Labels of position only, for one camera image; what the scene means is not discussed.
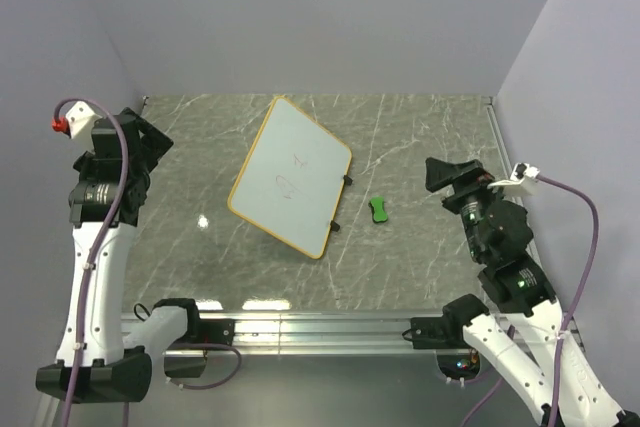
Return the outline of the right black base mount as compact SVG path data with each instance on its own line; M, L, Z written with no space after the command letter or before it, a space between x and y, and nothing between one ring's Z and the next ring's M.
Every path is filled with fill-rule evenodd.
M402 338L414 350L463 349L467 347L459 325L445 316L412 317Z

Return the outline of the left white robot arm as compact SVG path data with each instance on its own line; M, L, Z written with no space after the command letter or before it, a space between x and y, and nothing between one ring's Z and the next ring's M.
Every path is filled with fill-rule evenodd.
M146 396L154 363L173 344L196 346L203 326L195 300L158 301L123 334L125 271L150 174L172 140L133 110L113 115L86 100L64 102L52 126L84 148L69 195L74 270L66 326L39 392L73 403L131 403Z

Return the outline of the aluminium front rail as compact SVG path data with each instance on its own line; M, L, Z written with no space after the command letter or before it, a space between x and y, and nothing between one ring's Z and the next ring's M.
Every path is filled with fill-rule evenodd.
M463 349L414 350L401 334L412 317L440 317L422 311L206 311L201 319L235 320L233 347L249 355L412 355L453 354Z

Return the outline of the aluminium rail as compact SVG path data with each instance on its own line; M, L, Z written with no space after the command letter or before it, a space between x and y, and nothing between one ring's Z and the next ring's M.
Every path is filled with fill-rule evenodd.
M498 146L498 152L499 152L502 169L505 175L510 174L513 166L510 162L506 144L504 142L504 139L500 130L496 109L494 106L494 98L491 96L486 96L486 97L483 97L482 99L488 115L489 124L491 126L492 133L494 135L494 138ZM516 204L520 205L521 207L524 207L524 203L520 197L510 197L509 200L512 200ZM532 240L529 246L527 247L527 252L534 259L534 261L536 261L537 263L540 263L540 257L539 257L534 240Z
M412 317L440 317L422 311L206 311L201 319L235 320L233 347L249 355L412 355L453 354L463 349L414 350L401 334Z

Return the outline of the green whiteboard eraser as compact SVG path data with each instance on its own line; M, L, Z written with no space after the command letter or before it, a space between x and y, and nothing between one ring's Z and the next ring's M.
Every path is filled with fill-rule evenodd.
M388 221L389 217L385 210L385 199L383 197L372 197L369 200L369 207L371 209L372 221L375 224L385 223Z

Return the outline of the yellow framed whiteboard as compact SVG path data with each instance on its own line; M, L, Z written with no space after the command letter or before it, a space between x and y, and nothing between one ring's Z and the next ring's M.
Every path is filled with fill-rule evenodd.
M311 259L325 252L351 149L289 99L274 98L227 200L231 212Z

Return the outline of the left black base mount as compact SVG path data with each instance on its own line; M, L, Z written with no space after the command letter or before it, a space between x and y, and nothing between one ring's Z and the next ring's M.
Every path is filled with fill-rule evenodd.
M194 344L233 345L235 320L230 318L200 319L195 334L190 338Z

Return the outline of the aluminium right side rail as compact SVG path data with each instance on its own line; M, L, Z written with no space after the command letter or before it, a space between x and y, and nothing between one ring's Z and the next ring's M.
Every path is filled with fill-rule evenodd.
M496 109L494 106L494 98L491 96L486 96L486 97L483 97L482 99L488 115L489 124L491 126L492 133L494 135L494 138L498 146L498 152L499 152L502 169L505 175L510 174L513 166L510 162L506 144L504 142L504 139L500 130ZM509 200L512 200L516 204L520 205L521 207L524 207L524 203L520 197L510 197ZM536 261L537 263L540 263L540 257L539 257L534 240L532 240L529 246L527 247L527 252L534 259L534 261Z

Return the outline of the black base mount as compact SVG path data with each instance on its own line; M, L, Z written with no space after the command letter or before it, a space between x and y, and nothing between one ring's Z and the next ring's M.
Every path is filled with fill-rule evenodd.
M235 320L230 318L200 319L195 334L190 338L194 344L233 345Z
M459 325L445 316L412 317L402 338L414 350L463 349L467 347Z

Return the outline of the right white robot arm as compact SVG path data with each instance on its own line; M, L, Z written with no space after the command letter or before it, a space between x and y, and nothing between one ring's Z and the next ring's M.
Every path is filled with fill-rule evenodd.
M490 313L476 296L443 309L441 333L455 347L468 345L489 361L539 426L636 426L637 413L623 408L591 368L549 278L529 254L534 233L516 198L533 193L540 171L514 166L498 181L478 160L425 161L425 187L450 188L444 209L460 217L479 280L498 309Z

